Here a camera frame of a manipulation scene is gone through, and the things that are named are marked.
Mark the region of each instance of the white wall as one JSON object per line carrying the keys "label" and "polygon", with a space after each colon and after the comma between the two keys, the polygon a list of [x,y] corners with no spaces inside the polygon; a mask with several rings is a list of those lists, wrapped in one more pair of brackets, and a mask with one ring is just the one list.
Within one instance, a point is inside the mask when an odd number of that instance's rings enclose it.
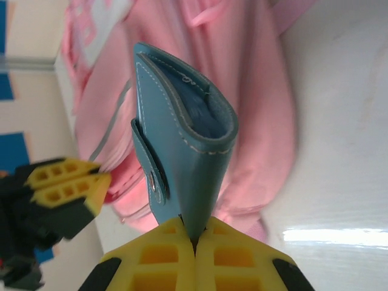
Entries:
{"label": "white wall", "polygon": [[26,132],[31,160],[76,156],[56,77],[11,72],[15,100],[0,103],[0,133]]}
{"label": "white wall", "polygon": [[7,56],[54,59],[62,38],[68,2],[8,1]]}

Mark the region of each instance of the wallet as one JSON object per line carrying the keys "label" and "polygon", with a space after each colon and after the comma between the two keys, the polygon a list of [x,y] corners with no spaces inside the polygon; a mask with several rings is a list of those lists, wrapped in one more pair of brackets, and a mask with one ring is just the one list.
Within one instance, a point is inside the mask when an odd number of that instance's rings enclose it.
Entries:
{"label": "wallet", "polygon": [[180,216],[197,241],[212,214],[235,145],[237,116],[206,77],[145,43],[134,47],[136,155],[159,224]]}

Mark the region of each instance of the metal snap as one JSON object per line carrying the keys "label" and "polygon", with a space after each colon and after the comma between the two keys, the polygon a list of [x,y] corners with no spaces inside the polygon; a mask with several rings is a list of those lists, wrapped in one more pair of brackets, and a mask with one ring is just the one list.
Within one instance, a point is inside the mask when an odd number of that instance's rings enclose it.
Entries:
{"label": "metal snap", "polygon": [[158,191],[156,191],[156,182],[152,172],[149,173],[148,178],[150,180],[151,190],[153,193],[155,193],[156,202],[161,203],[162,197],[161,197],[161,194]]}
{"label": "metal snap", "polygon": [[156,192],[155,178],[153,177],[153,173],[152,172],[149,173],[148,178],[150,180],[150,185],[151,185],[152,191]]}

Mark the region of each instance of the white stitching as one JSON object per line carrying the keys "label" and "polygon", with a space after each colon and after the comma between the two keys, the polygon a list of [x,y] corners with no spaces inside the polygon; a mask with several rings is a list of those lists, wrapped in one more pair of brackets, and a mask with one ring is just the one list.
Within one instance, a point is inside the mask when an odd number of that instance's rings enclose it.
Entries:
{"label": "white stitching", "polygon": [[[162,61],[161,59],[158,59],[156,56],[152,56],[152,55],[150,55],[149,53],[146,53],[146,52],[143,52],[143,51],[141,51],[140,53],[143,53],[143,54],[145,54],[145,55],[147,55],[147,56],[149,56],[149,57],[151,57],[151,58],[153,58],[153,59],[159,61],[160,63],[169,66],[170,68],[172,68],[173,70],[175,70],[175,71],[178,72],[179,74],[184,75],[184,74],[181,73],[180,71],[177,71],[175,68],[173,68],[171,65],[167,64],[166,62]],[[189,66],[189,65],[187,65],[186,63],[182,62],[182,61],[181,61],[180,59],[178,59],[177,57],[175,57],[175,56],[173,56],[173,55],[171,55],[171,54],[169,54],[169,53],[166,53],[166,52],[163,52],[163,53],[169,55],[169,56],[170,56],[172,59],[174,59],[179,65],[185,67],[187,70],[189,70],[189,71],[192,72],[193,74],[197,75],[203,82],[205,82],[205,83],[209,83],[209,82],[210,82],[210,81],[207,80],[201,73],[198,73],[198,72],[194,71],[194,69],[191,68],[191,66]],[[196,85],[200,90],[202,90],[205,94],[209,94],[208,92],[205,92],[199,85],[197,85],[197,84],[195,84],[195,85]],[[232,115],[232,114],[233,114],[232,110],[229,108],[229,105],[226,104],[224,98],[219,97],[219,93],[217,92],[217,90],[215,90],[214,94],[216,94],[216,95],[218,96],[218,98],[220,99],[220,101],[221,101],[222,103],[224,103],[225,105],[227,105],[226,108],[227,108],[227,110],[228,110],[228,113],[229,113],[229,115]],[[180,114],[180,116],[182,117],[182,119],[183,119],[183,120],[185,121],[185,123],[187,124],[187,121],[186,121],[186,119],[185,119],[185,116],[184,116],[183,114]],[[201,138],[208,139],[208,140],[213,140],[212,138],[205,138],[205,137],[203,137],[203,136],[197,134],[194,130],[192,130],[192,132],[193,132],[196,136],[199,136],[199,137],[201,137]]]}
{"label": "white stitching", "polygon": [[207,155],[221,154],[221,155],[225,155],[226,153],[229,153],[229,152],[231,151],[232,147],[229,148],[229,149],[227,149],[227,150],[221,151],[221,152],[203,152],[203,151],[201,151],[201,150],[198,150],[198,149],[197,149],[196,147],[194,147],[193,145],[191,145],[191,144],[188,142],[188,140],[186,140],[186,139],[183,137],[183,134],[179,131],[179,124],[178,124],[178,121],[177,121],[176,118],[174,117],[173,110],[172,110],[172,108],[171,108],[171,106],[170,106],[169,100],[168,100],[167,97],[166,97],[166,94],[164,94],[164,92],[163,92],[163,89],[160,87],[160,85],[159,85],[158,82],[154,79],[154,77],[151,75],[151,73],[150,73],[145,67],[143,67],[143,65],[142,65],[140,62],[136,62],[136,72],[138,72],[138,66],[139,66],[139,65],[140,65],[140,66],[143,68],[143,70],[146,71],[146,72],[148,73],[148,75],[153,79],[153,81],[155,82],[155,85],[158,86],[160,92],[163,94],[164,99],[167,101],[167,106],[168,106],[169,109],[170,109],[170,113],[171,113],[171,115],[172,115],[172,118],[174,119],[175,125],[176,125],[176,127],[177,127],[177,129],[178,129],[178,133],[179,133],[179,135],[181,136],[182,140],[185,142],[185,144],[187,144],[192,150],[194,150],[194,151],[196,151],[197,153],[200,153],[200,154],[207,154]]}
{"label": "white stitching", "polygon": [[[139,75],[138,66],[136,66],[136,74]],[[144,133],[147,134],[147,127],[146,127],[146,117],[144,116],[144,107],[143,107],[143,98],[141,96],[141,86],[140,86],[140,80],[137,78],[137,83],[139,87],[139,93],[140,93],[140,106],[141,106],[141,117],[143,119],[144,123]]]}
{"label": "white stitching", "polygon": [[[158,62],[161,62],[162,64],[168,66],[170,69],[174,70],[175,72],[177,72],[177,73],[180,74],[181,76],[187,77],[185,74],[183,74],[182,72],[178,71],[178,70],[177,70],[176,68],[174,68],[172,65],[170,65],[170,64],[168,64],[168,63],[162,61],[161,59],[158,59],[156,56],[149,55],[148,53],[145,53],[145,54],[146,54],[147,56],[149,56],[150,58],[155,59],[155,60],[157,60]],[[205,92],[204,89],[202,89],[197,83],[195,83],[195,82],[193,82],[193,83],[191,83],[191,84],[197,86],[197,88],[199,88],[200,91],[204,92],[205,94],[209,94],[208,92]]]}

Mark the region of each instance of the pink fabric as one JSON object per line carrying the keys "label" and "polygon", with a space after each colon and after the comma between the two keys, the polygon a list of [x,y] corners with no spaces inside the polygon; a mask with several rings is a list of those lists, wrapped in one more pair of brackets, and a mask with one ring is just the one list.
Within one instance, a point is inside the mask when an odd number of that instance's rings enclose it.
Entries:
{"label": "pink fabric", "polygon": [[[295,154],[294,106],[272,11],[266,0],[173,2],[137,0],[112,30],[77,112],[80,156],[89,159],[96,149],[120,91],[134,78],[133,45],[144,41],[157,46],[205,74],[236,110],[238,143],[214,215],[265,241],[259,211],[284,184]],[[171,17],[174,11],[182,18]],[[95,160],[112,171],[106,202],[113,202],[122,221],[145,232],[156,220],[131,142],[135,92],[128,92],[108,143]]]}
{"label": "pink fabric", "polygon": [[273,7],[278,33],[285,32],[304,12],[318,0],[280,0]]}
{"label": "pink fabric", "polygon": [[84,45],[89,45],[96,36],[96,25],[91,15],[91,3],[85,1],[70,2],[70,12],[73,14],[75,29],[81,34]]}
{"label": "pink fabric", "polygon": [[65,11],[65,30],[61,45],[63,57],[70,82],[72,83],[74,102],[73,112],[76,112],[81,101],[82,91],[89,77],[90,69],[79,51],[78,34],[72,27],[72,14],[68,8]]}
{"label": "pink fabric", "polygon": [[102,170],[117,167],[133,149],[130,120],[136,112],[133,89],[125,93],[115,125],[101,152],[93,152],[104,137],[118,107],[118,99],[130,79],[130,50],[125,27],[116,25],[95,64],[77,111],[75,135],[81,159],[102,163]]}
{"label": "pink fabric", "polygon": [[112,4],[112,1],[113,1],[113,0],[105,0],[105,5],[106,5],[107,7],[110,7],[111,4]]}

